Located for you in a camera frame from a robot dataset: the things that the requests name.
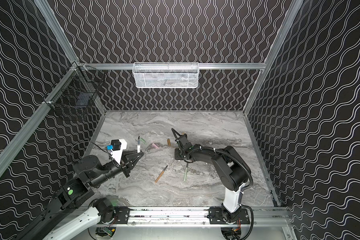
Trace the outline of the white pen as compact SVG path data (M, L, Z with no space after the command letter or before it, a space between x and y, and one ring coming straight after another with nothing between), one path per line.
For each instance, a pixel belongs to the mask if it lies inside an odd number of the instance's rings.
M137 139L137 153L140 153L141 152L141 139L140 139L140 136L138 136L138 139Z

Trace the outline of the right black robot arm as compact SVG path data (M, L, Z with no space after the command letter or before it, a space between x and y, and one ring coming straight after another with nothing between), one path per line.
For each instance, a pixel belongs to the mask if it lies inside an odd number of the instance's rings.
M203 162L212 165L225 187L225 198L222 203L222 218L228 223L239 219L243 192L253 186L252 171L239 153L232 146L223 149L193 145L186 134L173 130L178 147L175 149L175 160L188 164Z

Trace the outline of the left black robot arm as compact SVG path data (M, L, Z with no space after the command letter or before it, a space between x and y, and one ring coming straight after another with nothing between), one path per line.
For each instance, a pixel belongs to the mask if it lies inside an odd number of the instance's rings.
M120 173L130 176L131 170L144 156L143 152L127 151L121 154L121 162L115 160L102 165L99 158L88 155L73 166L76 175L66 182L52 197L42 213L15 240L41 240L63 219L81 207L95 193L94 188Z

